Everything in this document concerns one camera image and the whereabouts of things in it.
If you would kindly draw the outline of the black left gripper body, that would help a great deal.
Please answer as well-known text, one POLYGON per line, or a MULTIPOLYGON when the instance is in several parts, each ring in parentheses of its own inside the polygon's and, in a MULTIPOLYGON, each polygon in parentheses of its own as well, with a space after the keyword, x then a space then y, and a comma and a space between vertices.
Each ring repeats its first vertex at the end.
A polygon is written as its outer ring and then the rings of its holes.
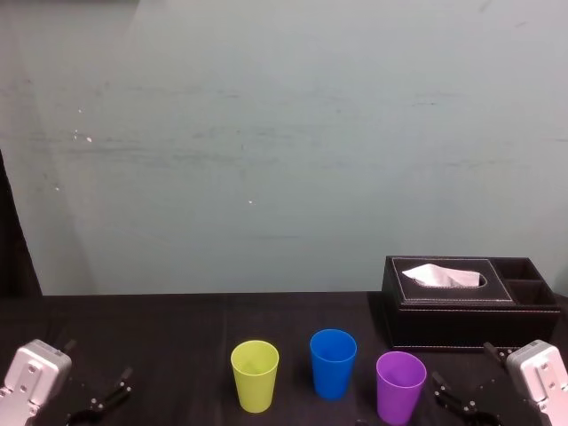
POLYGON ((66 425, 69 417, 91 403, 91 390, 86 381, 70 376, 60 392, 37 415, 33 425, 66 425))

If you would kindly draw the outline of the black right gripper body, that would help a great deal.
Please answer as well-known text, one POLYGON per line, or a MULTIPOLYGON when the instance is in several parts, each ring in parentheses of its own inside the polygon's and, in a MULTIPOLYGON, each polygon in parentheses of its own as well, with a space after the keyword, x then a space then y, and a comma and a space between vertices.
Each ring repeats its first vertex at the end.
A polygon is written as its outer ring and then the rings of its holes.
POLYGON ((466 402, 470 408, 477 410, 479 425, 548 425, 548 420, 506 376, 479 384, 466 397, 466 402))

